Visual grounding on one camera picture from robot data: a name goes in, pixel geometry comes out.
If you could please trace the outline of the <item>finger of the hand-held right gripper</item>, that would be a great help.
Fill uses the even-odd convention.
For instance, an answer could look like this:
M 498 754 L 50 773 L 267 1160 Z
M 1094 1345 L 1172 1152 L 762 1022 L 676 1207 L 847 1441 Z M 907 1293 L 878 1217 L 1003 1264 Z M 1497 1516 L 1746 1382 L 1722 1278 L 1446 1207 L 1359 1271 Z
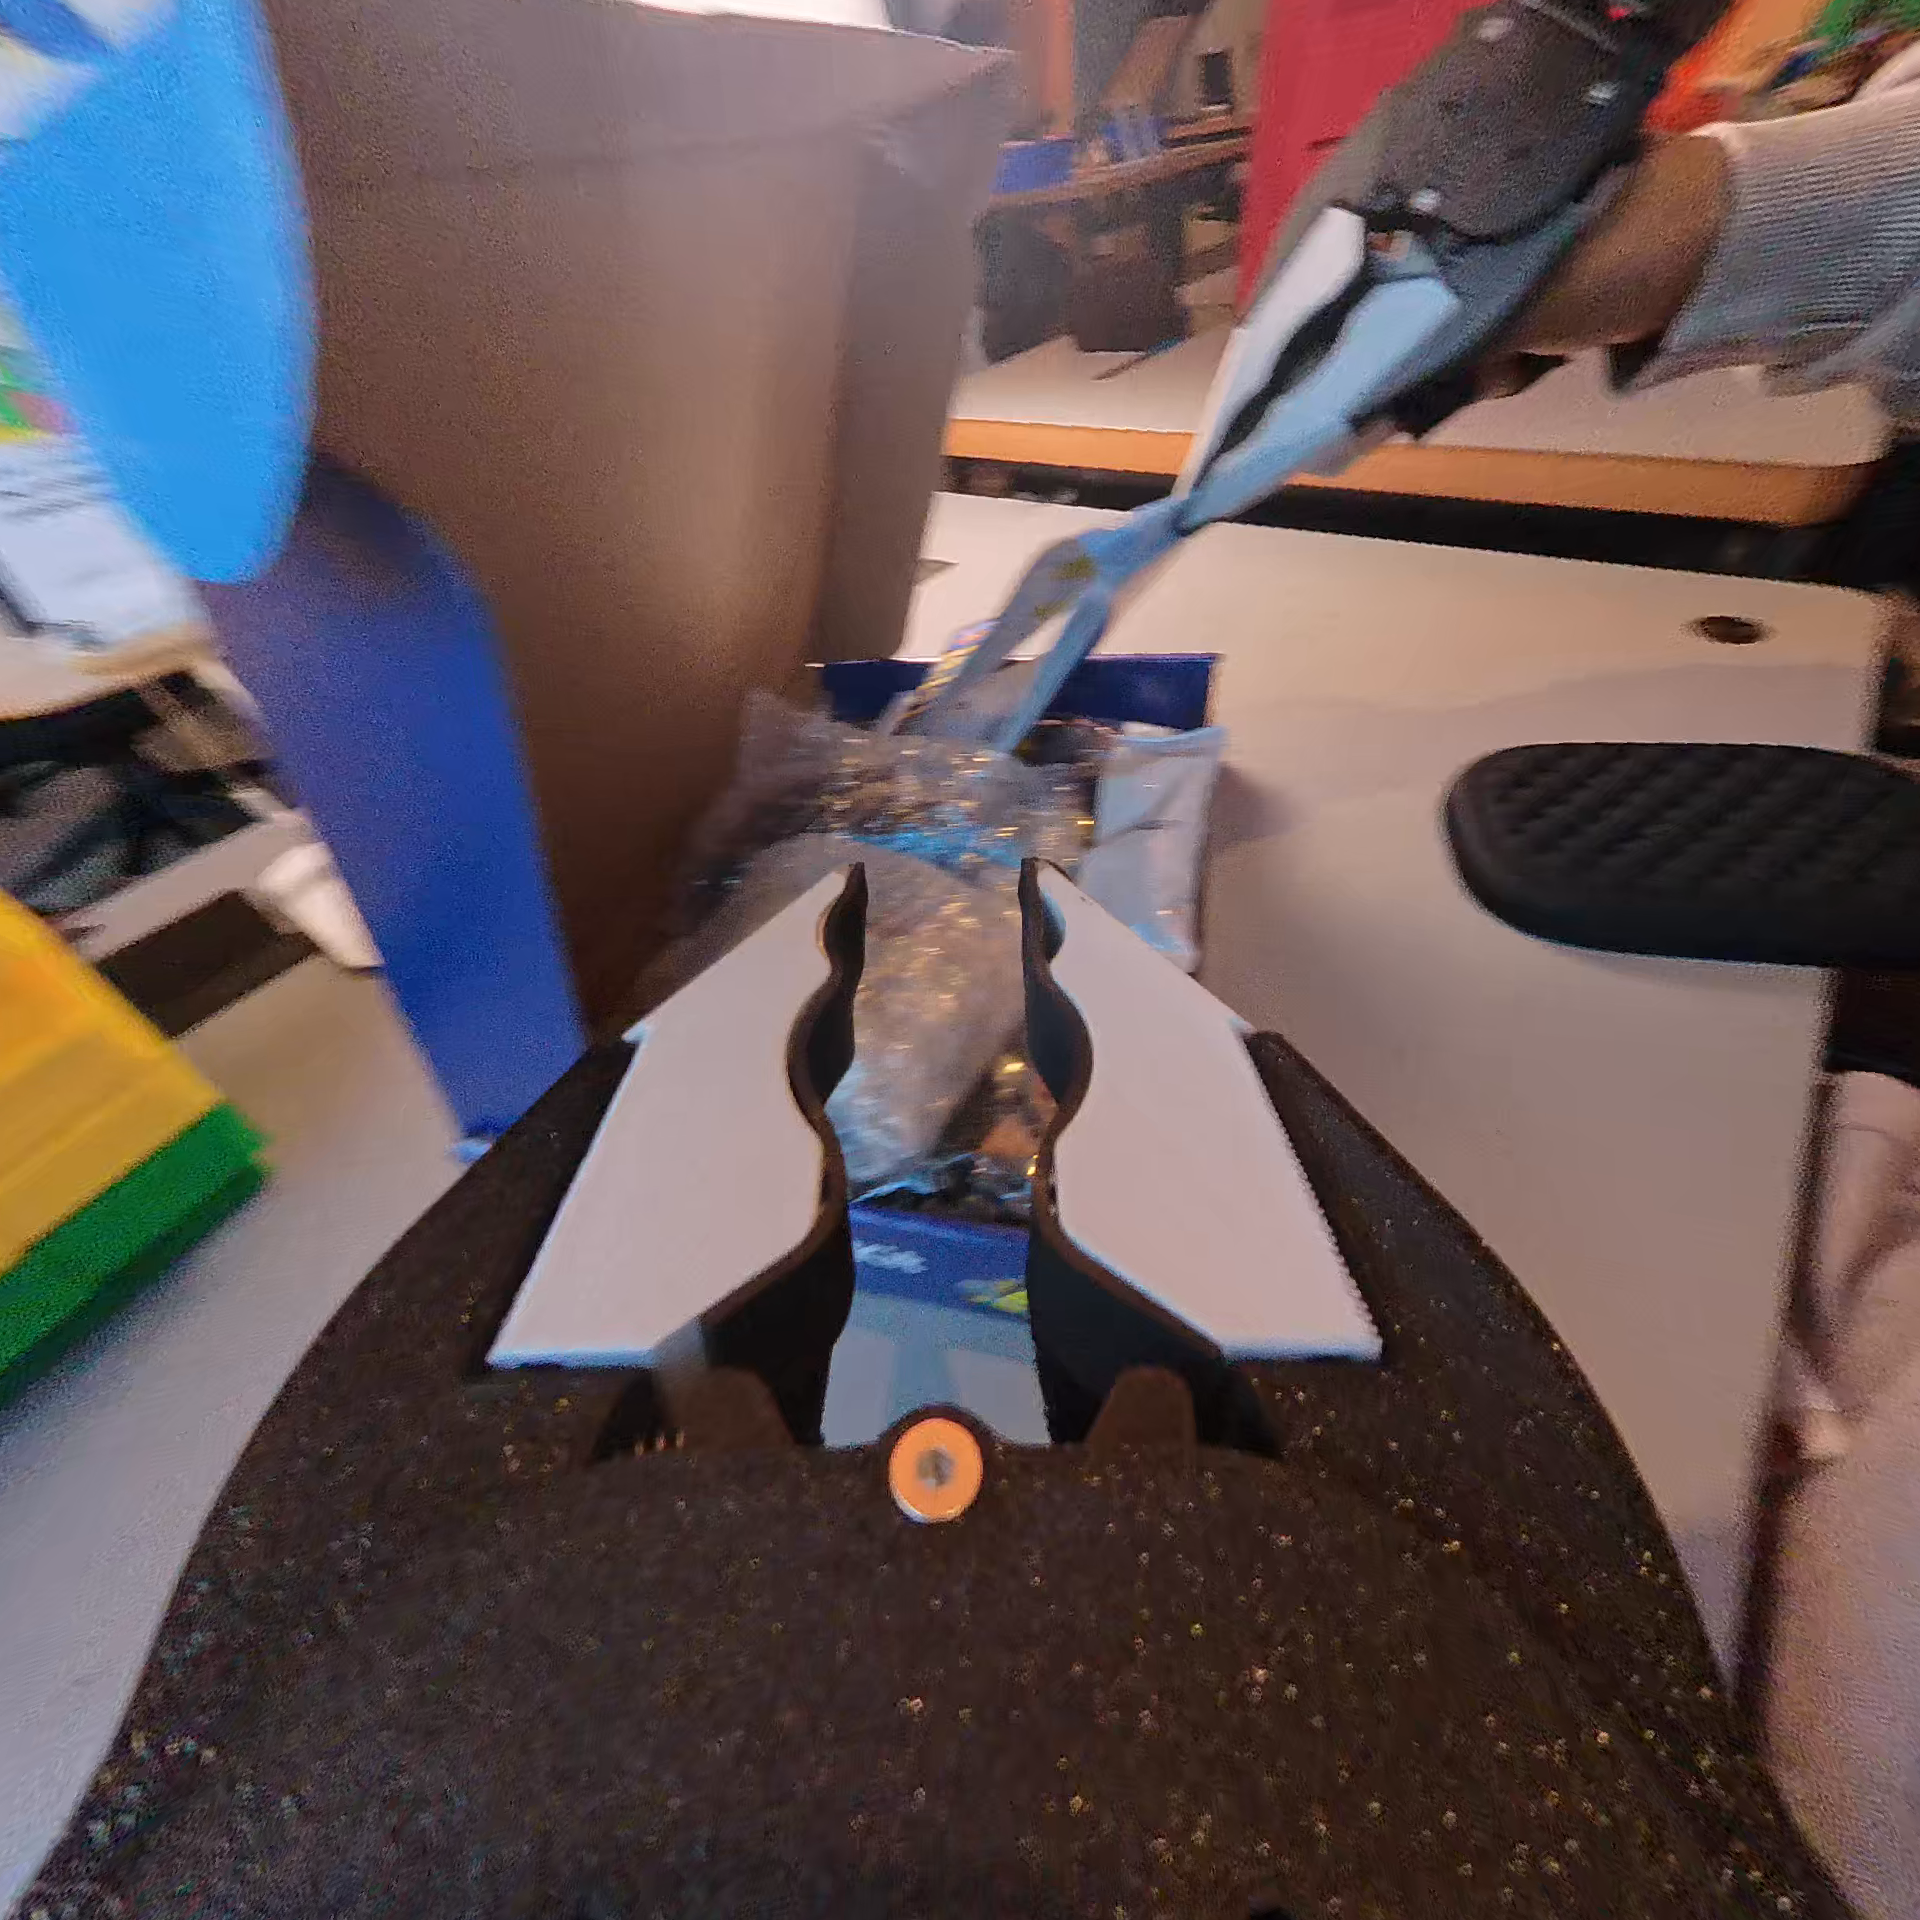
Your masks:
M 1220 408 L 1218 436 L 1184 481 L 1184 532 L 1227 520 L 1299 476 L 1344 473 L 1455 332 L 1458 300 L 1439 277 L 1354 286 L 1305 320 L 1252 388 Z
M 1304 377 L 1283 368 L 1289 350 L 1300 350 L 1311 364 L 1323 356 L 1327 348 L 1311 345 L 1308 332 L 1321 318 L 1340 332 L 1344 302 L 1362 292 L 1368 249 L 1366 220 L 1355 209 L 1330 206 L 1311 217 L 1227 336 L 1172 485 L 1175 495 L 1196 492 L 1211 461 L 1238 442 L 1234 433 L 1248 440 L 1273 398 Z

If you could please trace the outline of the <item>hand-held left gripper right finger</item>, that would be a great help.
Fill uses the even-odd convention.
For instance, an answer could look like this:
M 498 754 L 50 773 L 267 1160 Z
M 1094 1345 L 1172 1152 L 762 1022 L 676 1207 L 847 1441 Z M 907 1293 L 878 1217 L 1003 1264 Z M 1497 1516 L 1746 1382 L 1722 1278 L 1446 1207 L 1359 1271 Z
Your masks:
M 1062 1364 L 1377 1361 L 1252 1031 L 1063 871 L 1020 874 L 1024 1041 L 1051 1102 L 1027 1300 Z

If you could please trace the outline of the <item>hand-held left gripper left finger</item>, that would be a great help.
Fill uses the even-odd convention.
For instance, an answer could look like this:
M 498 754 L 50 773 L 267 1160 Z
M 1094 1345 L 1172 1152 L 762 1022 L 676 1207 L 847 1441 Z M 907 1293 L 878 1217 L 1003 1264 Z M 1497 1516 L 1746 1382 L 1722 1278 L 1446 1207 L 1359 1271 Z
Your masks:
M 870 874 L 830 869 L 628 1031 L 631 1058 L 488 1348 L 495 1374 L 712 1343 L 848 1224 Z

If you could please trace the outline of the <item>bubble wrap bag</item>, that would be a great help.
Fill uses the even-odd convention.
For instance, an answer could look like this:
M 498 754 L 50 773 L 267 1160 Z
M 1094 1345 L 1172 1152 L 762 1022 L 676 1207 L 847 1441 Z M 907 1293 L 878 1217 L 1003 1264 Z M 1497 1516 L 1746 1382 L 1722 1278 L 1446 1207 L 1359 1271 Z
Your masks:
M 684 980 L 815 882 L 870 882 L 855 1058 L 828 1100 L 857 1192 L 929 1162 L 1024 1017 L 1020 871 L 1073 871 L 1091 847 L 1110 740 L 1043 725 L 1039 758 L 882 735 L 758 690 L 732 777 L 689 840 Z

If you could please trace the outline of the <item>blue cardboard kit box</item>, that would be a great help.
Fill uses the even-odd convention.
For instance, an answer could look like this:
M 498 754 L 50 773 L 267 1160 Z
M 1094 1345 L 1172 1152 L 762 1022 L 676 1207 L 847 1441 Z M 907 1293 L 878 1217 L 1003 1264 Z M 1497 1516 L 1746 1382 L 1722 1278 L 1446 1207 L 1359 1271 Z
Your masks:
M 6 5 L 7 321 L 467 1143 L 625 1010 L 748 692 L 898 646 L 1023 93 L 886 5 Z

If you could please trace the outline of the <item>person's right forearm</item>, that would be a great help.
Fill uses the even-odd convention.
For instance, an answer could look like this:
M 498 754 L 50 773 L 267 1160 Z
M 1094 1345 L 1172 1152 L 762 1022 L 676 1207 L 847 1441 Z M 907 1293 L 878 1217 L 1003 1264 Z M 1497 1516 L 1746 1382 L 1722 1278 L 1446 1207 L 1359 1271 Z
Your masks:
M 1755 368 L 1777 393 L 1854 385 L 1919 423 L 1919 49 L 1843 105 L 1694 133 L 1719 149 L 1719 234 L 1657 342 L 1616 384 Z

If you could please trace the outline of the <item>grey desk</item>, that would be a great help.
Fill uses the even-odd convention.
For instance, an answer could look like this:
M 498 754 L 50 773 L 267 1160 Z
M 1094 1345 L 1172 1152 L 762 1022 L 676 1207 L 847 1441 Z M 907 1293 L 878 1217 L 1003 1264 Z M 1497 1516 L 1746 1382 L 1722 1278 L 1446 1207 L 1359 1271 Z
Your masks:
M 1126 610 L 1231 730 L 1208 986 L 1280 1031 L 1532 1288 L 1640 1461 L 1716 1653 L 1830 985 L 1488 919 L 1440 828 L 1532 740 L 1875 733 L 1889 598 L 1234 522 Z M 457 1177 L 384 990 L 312 957 L 187 1033 L 267 1136 L 228 1230 L 6 1409 L 6 1900 L 103 1754 L 212 1496 L 306 1343 Z

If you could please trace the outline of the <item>person's right hand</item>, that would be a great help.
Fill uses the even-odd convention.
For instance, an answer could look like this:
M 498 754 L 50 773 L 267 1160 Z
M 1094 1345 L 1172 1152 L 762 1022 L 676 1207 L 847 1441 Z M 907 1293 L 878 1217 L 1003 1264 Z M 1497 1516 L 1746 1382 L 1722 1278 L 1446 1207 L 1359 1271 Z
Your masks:
M 1678 135 L 1648 149 L 1503 336 L 1520 356 L 1657 341 L 1707 268 L 1726 209 L 1726 149 Z

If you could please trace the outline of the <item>red tote bag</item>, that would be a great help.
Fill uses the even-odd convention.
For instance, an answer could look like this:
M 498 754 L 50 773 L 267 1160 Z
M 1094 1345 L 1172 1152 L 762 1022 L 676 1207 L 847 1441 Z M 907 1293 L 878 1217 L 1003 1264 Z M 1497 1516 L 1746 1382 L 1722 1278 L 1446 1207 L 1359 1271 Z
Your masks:
M 1252 143 L 1240 193 L 1240 313 L 1314 172 L 1471 8 L 1473 2 L 1266 5 Z

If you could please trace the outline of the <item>wooden workbench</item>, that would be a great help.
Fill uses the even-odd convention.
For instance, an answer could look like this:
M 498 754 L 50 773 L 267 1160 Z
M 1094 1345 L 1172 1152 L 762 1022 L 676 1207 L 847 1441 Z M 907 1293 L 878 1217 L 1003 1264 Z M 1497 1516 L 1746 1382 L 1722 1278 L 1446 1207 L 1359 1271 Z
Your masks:
M 983 368 L 1051 342 L 1143 356 L 1194 332 L 1194 286 L 1232 265 L 1248 125 L 1188 127 L 1138 158 L 1078 152 L 1049 192 L 974 221 L 971 354 Z

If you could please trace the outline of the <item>wood-edged table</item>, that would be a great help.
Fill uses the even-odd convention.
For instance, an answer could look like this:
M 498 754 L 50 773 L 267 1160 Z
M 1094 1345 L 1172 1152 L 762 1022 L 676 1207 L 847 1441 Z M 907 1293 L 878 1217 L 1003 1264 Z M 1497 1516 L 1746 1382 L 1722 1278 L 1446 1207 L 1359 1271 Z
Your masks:
M 1184 465 L 1227 337 L 1214 326 L 1152 354 L 1055 341 L 964 375 L 945 453 L 1166 481 Z M 1304 485 L 1810 530 L 1850 511 L 1889 445 L 1882 408 L 1854 388 L 1779 398 L 1736 368 L 1614 393 L 1586 356 Z

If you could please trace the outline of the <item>white labelled parts bag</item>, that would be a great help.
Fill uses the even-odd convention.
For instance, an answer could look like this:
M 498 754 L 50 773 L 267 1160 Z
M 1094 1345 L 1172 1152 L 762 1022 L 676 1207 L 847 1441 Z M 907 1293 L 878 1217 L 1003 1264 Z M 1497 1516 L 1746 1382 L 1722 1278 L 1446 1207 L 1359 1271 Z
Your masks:
M 1198 969 L 1210 814 L 1231 733 L 1116 733 L 1095 781 L 1095 832 L 1078 884 L 1180 970 Z

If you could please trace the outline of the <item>green storage bin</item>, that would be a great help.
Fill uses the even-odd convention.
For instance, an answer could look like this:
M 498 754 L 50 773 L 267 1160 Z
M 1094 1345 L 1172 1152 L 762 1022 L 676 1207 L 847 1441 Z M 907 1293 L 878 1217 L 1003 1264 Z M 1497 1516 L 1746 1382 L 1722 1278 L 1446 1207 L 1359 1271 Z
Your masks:
M 3 1278 L 3 1404 L 47 1378 L 265 1182 L 262 1132 L 223 1102 L 40 1236 Z

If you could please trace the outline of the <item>black office chair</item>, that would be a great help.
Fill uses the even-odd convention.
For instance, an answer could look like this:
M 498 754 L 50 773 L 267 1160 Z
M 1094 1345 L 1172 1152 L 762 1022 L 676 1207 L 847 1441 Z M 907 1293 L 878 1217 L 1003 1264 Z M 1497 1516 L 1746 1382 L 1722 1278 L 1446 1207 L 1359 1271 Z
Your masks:
M 1916 970 L 1919 781 L 1780 743 L 1532 743 L 1442 806 L 1467 894 L 1528 937 L 1772 969 Z

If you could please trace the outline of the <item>yellow storage bin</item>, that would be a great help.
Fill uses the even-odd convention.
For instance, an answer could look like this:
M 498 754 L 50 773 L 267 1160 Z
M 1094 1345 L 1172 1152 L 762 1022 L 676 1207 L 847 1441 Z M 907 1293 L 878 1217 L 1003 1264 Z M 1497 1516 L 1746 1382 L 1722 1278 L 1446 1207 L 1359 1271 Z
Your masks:
M 56 930 L 3 897 L 3 1266 L 223 1104 Z

